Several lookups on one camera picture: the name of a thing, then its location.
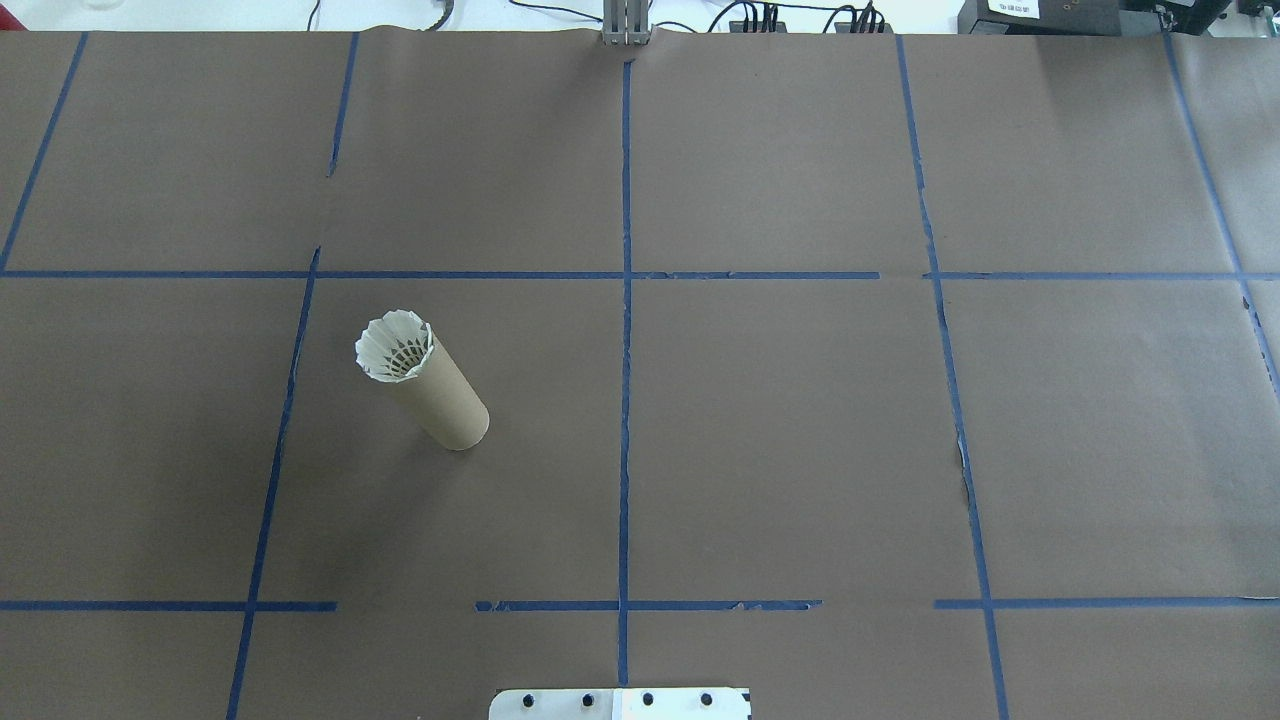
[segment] paper towel tube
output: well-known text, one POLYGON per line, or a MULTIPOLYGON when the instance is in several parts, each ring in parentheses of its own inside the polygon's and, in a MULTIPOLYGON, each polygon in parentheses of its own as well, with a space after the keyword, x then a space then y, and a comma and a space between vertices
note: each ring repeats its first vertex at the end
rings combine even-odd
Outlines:
POLYGON ((489 410, 417 314, 393 310, 370 322, 356 363, 448 450, 467 450, 489 430, 489 410))

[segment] black device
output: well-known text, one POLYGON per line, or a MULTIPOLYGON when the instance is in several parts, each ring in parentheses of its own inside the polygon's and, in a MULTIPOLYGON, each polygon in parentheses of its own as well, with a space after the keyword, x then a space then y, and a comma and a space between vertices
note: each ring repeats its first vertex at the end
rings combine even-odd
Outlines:
MULTIPOLYGON (((1242 13, 1245 4, 1240 3, 1242 13)), ((1160 13, 1172 32, 1203 35, 1230 5, 1231 0, 1125 0, 1124 9, 1160 13)))
POLYGON ((872 24, 872 26, 854 24, 854 23, 836 23, 832 27, 836 28, 836 33, 837 35, 841 35, 841 33, 844 33, 844 35, 876 35, 876 33, 893 35, 893 26, 891 26, 891 24, 888 24, 886 22, 879 22, 879 23, 876 23, 876 24, 872 24))
POLYGON ((787 23, 780 20, 777 23, 769 23, 768 26, 765 26, 764 23, 758 23, 753 26, 750 20, 730 20, 728 31, 730 32, 786 32, 787 23))
POLYGON ((1165 15, 1155 12, 1155 1, 1151 5, 1151 9, 1138 10, 1123 0, 965 0, 956 17, 956 32, 1112 37, 1158 35, 1165 28, 1165 15), (1039 18, 1024 17, 1033 14, 1028 9, 1036 10, 1039 18))

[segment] metal plate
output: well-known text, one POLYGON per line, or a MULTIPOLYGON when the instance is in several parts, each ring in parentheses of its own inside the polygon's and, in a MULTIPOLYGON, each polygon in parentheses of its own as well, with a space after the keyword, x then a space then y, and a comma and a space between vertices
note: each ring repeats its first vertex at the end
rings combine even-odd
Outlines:
POLYGON ((503 691, 489 705, 489 720, 568 717, 748 720, 751 717, 751 691, 744 688, 526 689, 503 691))

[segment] blue tape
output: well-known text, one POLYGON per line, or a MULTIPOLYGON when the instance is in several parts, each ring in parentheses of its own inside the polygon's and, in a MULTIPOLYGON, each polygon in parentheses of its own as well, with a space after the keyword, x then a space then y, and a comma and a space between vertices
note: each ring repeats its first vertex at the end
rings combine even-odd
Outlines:
POLYGON ((253 553, 253 573, 248 583, 248 600, 244 609, 244 624, 241 628, 239 651, 236 653, 236 671, 232 675, 230 696, 227 701, 227 720, 234 720, 239 710, 239 693, 244 684, 244 666, 248 662, 250 641, 253 637, 253 615, 257 605, 257 592, 262 584, 262 566, 266 562, 266 541, 271 534, 271 518, 275 514, 275 493, 280 486, 280 466, 284 461, 284 438, 289 430, 293 415, 293 391, 298 383, 298 359, 302 355, 302 340, 307 333, 307 320, 311 316, 311 296, 316 287, 316 268, 320 265, 320 249, 311 255, 311 269, 307 274, 307 288, 302 293, 302 311, 298 315, 298 332, 293 338, 293 357, 289 361, 289 378, 284 388, 284 406, 280 410, 280 427, 275 433, 275 455, 271 457, 271 478, 266 484, 266 501, 262 505, 262 524, 257 532, 257 550, 253 553))
POLYGON ((347 101, 351 97, 351 76, 356 70, 356 49, 360 47, 360 33, 351 33, 351 47, 347 50, 347 74, 342 81, 342 99, 338 100, 338 120, 333 124, 333 154, 329 155, 329 172, 326 178, 332 178, 338 169, 338 150, 342 147, 342 126, 347 120, 347 101))
MULTIPOLYGON (((1204 187, 1208 190, 1210 201, 1213 205, 1213 217, 1217 218, 1217 227, 1222 232, 1222 242, 1226 243, 1226 254, 1231 258, 1231 269, 1235 270, 1236 275, 1243 275, 1244 268, 1240 264, 1240 254, 1235 247, 1235 237, 1231 234, 1231 227, 1226 223, 1226 213, 1222 211, 1222 200, 1217 195, 1217 183, 1213 182, 1213 176, 1208 170, 1208 161, 1204 159, 1204 149, 1199 141, 1199 133, 1196 131, 1196 122, 1192 119, 1190 106, 1187 104, 1187 94, 1183 91, 1183 73, 1178 68, 1178 56, 1174 53, 1174 41, 1169 33, 1164 35, 1165 40, 1165 58, 1169 59, 1169 72, 1172 74, 1174 91, 1178 95, 1178 109, 1181 111, 1183 123, 1187 124, 1187 135, 1190 137, 1192 147, 1196 150, 1196 161, 1199 163, 1201 177, 1204 179, 1204 187)), ((1275 356, 1271 354, 1271 343, 1267 342, 1267 333, 1262 329, 1262 319, 1258 316, 1257 304, 1253 301, 1253 292, 1249 290, 1249 283, 1240 277, 1240 295, 1244 297, 1244 302, 1248 305, 1249 323, 1253 324, 1253 337, 1258 343, 1258 351, 1262 352, 1262 361, 1266 364, 1267 375, 1271 379, 1271 392, 1280 400, 1280 374, 1276 373, 1275 356)))
POLYGON ((1235 273, 925 273, 924 279, 942 281, 1238 281, 1235 273))
POLYGON ((559 270, 324 270, 321 279, 621 281, 622 273, 559 270))
POLYGON ((631 63, 622 64, 622 418, 618 459, 618 687, 627 687, 631 582, 631 63))
POLYGON ((45 164, 45 154, 49 151, 49 142, 54 138, 54 128, 58 127, 58 118, 67 105, 67 95, 72 91, 72 81, 76 79, 76 69, 84 55, 84 44, 88 42, 88 33, 82 32, 79 42, 76 44, 76 53, 72 54, 72 63, 67 68, 67 77, 63 79, 63 88, 58 92, 58 102, 49 115, 49 126, 45 127, 45 136, 40 140, 40 149, 36 150, 36 160, 31 164, 31 173, 27 176, 27 184, 22 188, 22 197, 18 199, 18 208, 13 213, 13 222, 9 223, 9 234, 4 241, 4 250, 0 250, 0 272, 9 264, 9 255, 13 254, 13 243, 18 240, 18 228, 22 227, 22 218, 27 214, 27 202, 36 190, 36 178, 40 177, 40 167, 45 164))
MULTIPOLYGON (((804 612, 820 607, 820 600, 630 600, 628 612, 804 612)), ((476 612, 614 612, 616 600, 499 600, 481 601, 476 612)))
POLYGON ((306 270, 5 270, 6 278, 76 279, 302 279, 306 270))
POLYGON ((728 612, 759 610, 762 612, 804 612, 822 607, 820 600, 632 600, 637 612, 728 612))
POLYGON ((477 602, 476 612, 617 612, 616 600, 499 600, 477 602))
MULTIPOLYGON (((192 600, 0 600, 9 612, 244 612, 247 603, 192 600)), ((259 612, 337 612, 337 602, 259 602, 259 612)))
POLYGON ((1265 607, 1280 609, 1274 597, 1021 597, 982 600, 936 600, 934 610, 1073 610, 1135 607, 1265 607))
POLYGON ((632 273, 637 281, 878 281, 879 273, 831 272, 644 272, 632 273))
MULTIPOLYGON (((973 468, 969 461, 969 438, 965 433, 964 409, 960 405, 960 386, 956 379, 955 356, 951 351, 951 331, 947 327, 946 300, 942 296, 942 281, 938 274, 938 251, 933 241, 933 223, 929 220, 929 208, 924 196, 924 161, 920 156, 920 138, 915 124, 915 104, 911 100, 911 79, 906 67, 906 46, 902 36, 895 36, 897 44, 897 67, 902 79, 902 102, 906 105, 906 128, 911 140, 911 161, 915 167, 915 188, 920 201, 920 222, 929 252, 929 272, 932 274, 933 302, 938 315, 938 333, 942 337, 942 359, 947 370, 947 391, 951 395, 951 415, 956 428, 956 443, 960 447, 960 464, 965 488, 969 491, 969 532, 973 538, 973 556, 978 568, 978 587, 984 602, 991 601, 991 582, 987 577, 987 552, 982 542, 982 520, 978 515, 978 493, 973 484, 973 468)), ((1009 700, 1005 694, 1005 670, 1000 657, 1000 639, 996 634, 996 614, 989 606, 983 609, 987 628, 987 653, 991 657, 991 676, 996 692, 996 710, 1000 720, 1009 720, 1009 700)))

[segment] white metal bracket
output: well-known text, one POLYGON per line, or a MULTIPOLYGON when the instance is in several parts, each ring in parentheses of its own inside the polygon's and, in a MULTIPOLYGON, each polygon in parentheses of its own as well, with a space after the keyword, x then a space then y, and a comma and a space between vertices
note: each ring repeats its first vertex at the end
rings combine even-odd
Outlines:
POLYGON ((604 44, 649 42, 649 0, 604 0, 604 44))
POLYGON ((750 720, 742 688, 502 691, 489 720, 750 720))

